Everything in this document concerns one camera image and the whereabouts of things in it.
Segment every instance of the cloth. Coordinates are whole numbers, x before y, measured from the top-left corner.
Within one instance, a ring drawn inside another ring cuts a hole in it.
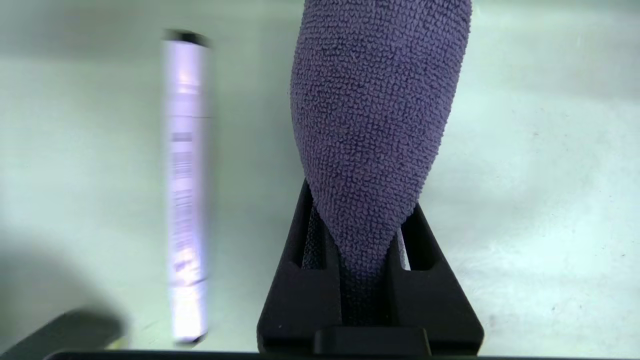
[[[292,120],[315,209],[340,253],[346,324],[383,321],[387,250],[438,153],[470,16],[470,0],[305,2]]]

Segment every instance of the black object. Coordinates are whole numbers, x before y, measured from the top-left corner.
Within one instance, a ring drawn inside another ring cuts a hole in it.
[[[0,354],[0,360],[41,360],[68,348],[104,349],[118,341],[122,324],[114,316],[75,310],[60,315]]]
[[[324,242],[324,268],[301,268],[313,199],[304,182],[280,264],[258,322],[258,349],[263,353],[297,355],[355,355],[337,336],[349,336],[353,348],[368,347],[376,339],[405,343],[407,332],[425,334],[411,348],[398,347],[396,355],[476,355],[484,331],[451,271],[420,206],[402,225],[411,270],[401,267],[397,240],[387,255],[385,328],[350,328],[340,332],[340,273],[337,249],[330,236]],[[327,345],[328,338],[333,345]],[[384,354],[391,355],[389,349]],[[361,355],[372,355],[367,352]]]

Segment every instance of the white surface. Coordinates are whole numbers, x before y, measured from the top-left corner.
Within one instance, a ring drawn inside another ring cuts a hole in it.
[[[211,330],[254,351],[302,171],[289,73],[302,2],[0,4],[0,348],[106,303],[170,348],[164,28],[212,38]],[[484,355],[640,357],[640,4],[476,1],[421,204]]]

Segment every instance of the black plastic base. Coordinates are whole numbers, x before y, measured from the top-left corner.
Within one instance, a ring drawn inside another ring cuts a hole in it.
[[[312,204],[305,182],[258,322],[261,352],[318,354],[314,352],[316,333],[342,325],[339,259],[333,240],[329,237],[325,241],[323,269],[301,268]],[[394,240],[386,272],[389,327],[426,332],[431,353],[436,356],[476,355],[484,337],[483,328],[419,205],[402,225],[402,234],[411,270],[402,269]],[[403,332],[389,332],[387,341],[403,341]],[[417,346],[417,352],[424,351],[425,347]]]

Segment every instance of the terry cloth texture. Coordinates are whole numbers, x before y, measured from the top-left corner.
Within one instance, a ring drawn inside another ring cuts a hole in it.
[[[470,16],[470,0],[305,2],[291,111],[340,253],[344,323],[378,321],[387,250],[438,153]]]

